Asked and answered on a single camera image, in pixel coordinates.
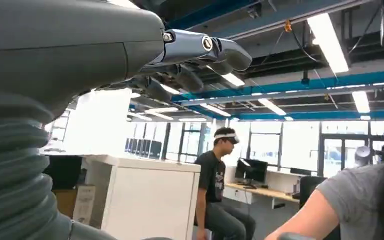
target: black t-shirt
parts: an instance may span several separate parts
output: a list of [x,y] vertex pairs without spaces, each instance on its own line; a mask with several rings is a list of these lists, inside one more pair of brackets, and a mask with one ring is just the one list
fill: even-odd
[[221,202],[225,189],[225,163],[218,160],[213,151],[208,151],[199,156],[195,164],[201,165],[198,187],[206,190],[206,201]]

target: woman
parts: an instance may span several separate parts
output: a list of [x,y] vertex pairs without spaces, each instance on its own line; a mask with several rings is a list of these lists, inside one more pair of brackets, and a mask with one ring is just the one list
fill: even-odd
[[325,180],[301,210],[265,240],[282,233],[322,240],[338,224],[341,240],[384,240],[384,163],[345,169]]

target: computer monitor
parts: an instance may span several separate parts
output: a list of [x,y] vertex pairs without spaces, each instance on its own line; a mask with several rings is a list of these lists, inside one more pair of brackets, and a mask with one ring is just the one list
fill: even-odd
[[301,174],[301,175],[311,176],[311,171],[310,170],[301,169],[301,168],[295,168],[295,167],[291,167],[290,168],[290,173],[291,174]]
[[254,187],[252,181],[257,181],[264,185],[268,163],[254,159],[239,158],[237,161],[235,177],[246,179],[247,186]]

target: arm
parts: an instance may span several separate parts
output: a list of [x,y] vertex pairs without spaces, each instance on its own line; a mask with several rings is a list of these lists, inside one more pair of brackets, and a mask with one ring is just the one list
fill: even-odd
[[354,170],[343,170],[319,184],[301,210],[266,240],[282,233],[295,233],[317,240],[325,238],[339,223],[352,223],[360,216],[364,186]]
[[205,210],[207,207],[206,194],[206,189],[198,189],[198,196],[196,198],[196,223],[201,230],[205,229]]
[[323,194],[315,190],[301,210],[265,240],[277,240],[282,233],[296,233],[322,240],[338,224],[339,218],[335,210]]

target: cardboard box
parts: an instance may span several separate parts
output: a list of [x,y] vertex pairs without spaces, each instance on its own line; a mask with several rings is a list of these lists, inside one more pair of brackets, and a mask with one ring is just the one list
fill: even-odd
[[76,204],[77,190],[53,190],[52,192],[56,196],[56,206],[59,212],[72,219]]
[[72,219],[74,221],[89,225],[91,221],[92,208],[95,201],[96,188],[93,185],[78,185],[75,198]]

